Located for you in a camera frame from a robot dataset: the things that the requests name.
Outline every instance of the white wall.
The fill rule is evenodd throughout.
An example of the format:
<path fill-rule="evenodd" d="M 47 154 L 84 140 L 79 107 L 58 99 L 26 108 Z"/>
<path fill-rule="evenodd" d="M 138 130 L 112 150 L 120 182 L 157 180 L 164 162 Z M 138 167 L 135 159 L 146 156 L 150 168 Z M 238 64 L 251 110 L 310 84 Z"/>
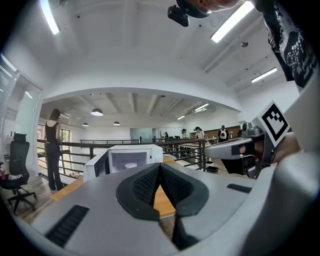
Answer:
<path fill-rule="evenodd" d="M 172 128 L 172 127 L 159 128 L 157 130 L 157 134 L 155 135 L 155 137 L 156 137 L 156 139 L 160 139 L 160 132 L 161 132 L 162 136 L 165 136 L 165 132 L 167 132 L 169 137 L 180 136 L 182 138 L 181 130 L 183 128 L 184 128 L 183 126 L 178 127 L 178 128 Z"/>
<path fill-rule="evenodd" d="M 194 132 L 194 128 L 199 126 L 203 131 L 219 129 L 221 126 L 238 126 L 238 111 L 230 110 L 224 107 L 216 107 L 215 112 L 203 111 L 187 115 L 185 127 L 189 133 Z"/>
<path fill-rule="evenodd" d="M 207 76 L 195 65 L 142 48 L 129 53 L 106 49 L 64 61 L 50 88 L 45 95 L 47 102 L 83 95 L 88 90 L 112 93 L 129 88 L 134 93 L 150 89 L 158 95 L 197 97 L 240 109 L 237 95 L 222 80 Z"/>
<path fill-rule="evenodd" d="M 279 106 L 282 112 L 286 112 L 298 97 L 299 92 L 295 82 L 287 82 L 284 76 L 280 76 L 257 87 L 251 87 L 238 95 L 242 106 L 239 121 L 243 119 L 251 121 L 272 100 Z"/>

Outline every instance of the wooden floor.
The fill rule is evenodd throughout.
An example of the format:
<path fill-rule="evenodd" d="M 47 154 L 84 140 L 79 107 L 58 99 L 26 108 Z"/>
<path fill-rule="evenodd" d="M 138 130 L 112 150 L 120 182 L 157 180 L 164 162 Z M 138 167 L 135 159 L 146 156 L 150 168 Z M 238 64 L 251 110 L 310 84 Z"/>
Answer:
<path fill-rule="evenodd" d="M 30 178 L 28 180 L 28 184 L 23 185 L 22 187 L 29 192 L 35 192 L 37 197 L 37 199 L 35 199 L 32 195 L 26 197 L 28 201 L 34 204 L 35 211 L 31 209 L 30 205 L 26 204 L 25 202 L 20 202 L 15 212 L 18 217 L 22 218 L 30 224 L 37 217 L 37 215 L 42 212 L 44 208 L 46 208 L 53 202 L 51 196 L 56 192 L 56 190 L 51 191 L 48 186 L 48 181 L 41 176 Z M 15 201 L 13 201 L 12 206 L 10 206 L 7 199 L 13 196 L 14 194 L 12 193 L 12 190 L 1 190 L 1 197 L 5 200 L 5 203 L 11 210 L 12 214 Z"/>

